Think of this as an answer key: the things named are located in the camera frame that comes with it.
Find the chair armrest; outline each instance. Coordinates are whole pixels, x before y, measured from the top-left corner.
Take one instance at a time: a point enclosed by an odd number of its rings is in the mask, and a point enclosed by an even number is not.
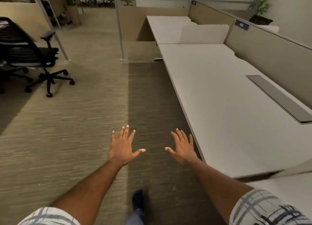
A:
[[[41,39],[45,40],[47,45],[48,45],[48,48],[51,49],[51,44],[50,44],[50,40],[51,38],[53,37],[53,35],[55,34],[56,32],[52,32],[52,31],[48,31],[43,37],[41,37]]]
[[[46,42],[50,41],[51,38],[53,37],[53,35],[55,34],[56,32],[52,32],[52,31],[48,31],[43,37],[41,37],[41,39],[45,40]]]

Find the chair wheel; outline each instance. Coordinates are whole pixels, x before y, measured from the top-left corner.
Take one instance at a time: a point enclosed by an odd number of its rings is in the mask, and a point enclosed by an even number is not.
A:
[[[26,89],[25,89],[25,92],[26,92],[26,93],[31,93],[31,92],[32,92],[32,89],[31,89],[31,88],[26,88]]]

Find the white desk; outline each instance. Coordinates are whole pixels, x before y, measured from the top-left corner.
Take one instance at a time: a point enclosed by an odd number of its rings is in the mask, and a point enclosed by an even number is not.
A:
[[[271,192],[284,203],[295,206],[312,219],[311,184],[312,173],[248,183],[253,187]]]
[[[159,48],[207,164],[237,178],[311,158],[312,125],[300,125],[245,77],[262,74],[227,46]]]
[[[184,25],[194,24],[187,16],[147,16],[151,30],[157,44],[178,43],[181,28]]]

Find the planter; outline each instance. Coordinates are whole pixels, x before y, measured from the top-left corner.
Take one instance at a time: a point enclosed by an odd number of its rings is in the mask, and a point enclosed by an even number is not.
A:
[[[74,25],[81,25],[80,15],[77,6],[66,6],[66,10]]]
[[[269,25],[270,23],[273,22],[273,20],[264,18],[256,14],[252,18],[250,18],[249,21],[254,23],[255,25]]]

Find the forearm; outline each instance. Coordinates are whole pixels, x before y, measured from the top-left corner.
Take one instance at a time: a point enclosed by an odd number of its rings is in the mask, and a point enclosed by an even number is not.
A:
[[[65,195],[51,204],[77,219],[81,225],[92,225],[102,200],[121,166],[107,161],[91,175],[80,181]]]
[[[224,175],[199,159],[190,162],[189,166],[220,215],[228,224],[231,212],[237,201],[253,188]]]

